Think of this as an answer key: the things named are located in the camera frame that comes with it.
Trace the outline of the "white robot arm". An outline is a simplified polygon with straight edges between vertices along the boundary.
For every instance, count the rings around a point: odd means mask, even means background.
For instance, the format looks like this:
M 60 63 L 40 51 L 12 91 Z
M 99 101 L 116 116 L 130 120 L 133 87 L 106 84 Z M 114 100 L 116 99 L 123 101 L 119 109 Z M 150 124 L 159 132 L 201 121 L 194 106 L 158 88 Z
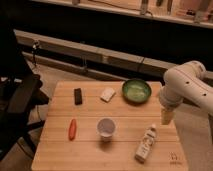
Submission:
M 203 81 L 205 73 L 206 68 L 199 61 L 174 66 L 164 73 L 165 85 L 159 91 L 163 125 L 171 122 L 174 109 L 183 99 L 190 100 L 213 117 L 213 87 Z

